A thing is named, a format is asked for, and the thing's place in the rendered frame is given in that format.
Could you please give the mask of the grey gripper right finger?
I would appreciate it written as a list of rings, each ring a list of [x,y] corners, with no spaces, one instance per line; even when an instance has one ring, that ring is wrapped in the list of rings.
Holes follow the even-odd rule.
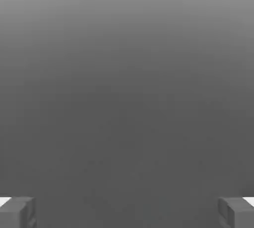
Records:
[[[254,197],[220,197],[217,208],[221,228],[254,228]]]

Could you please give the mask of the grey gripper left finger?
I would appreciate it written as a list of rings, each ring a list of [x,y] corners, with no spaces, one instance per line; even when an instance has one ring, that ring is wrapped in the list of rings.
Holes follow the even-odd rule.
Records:
[[[0,197],[0,228],[37,228],[36,198]]]

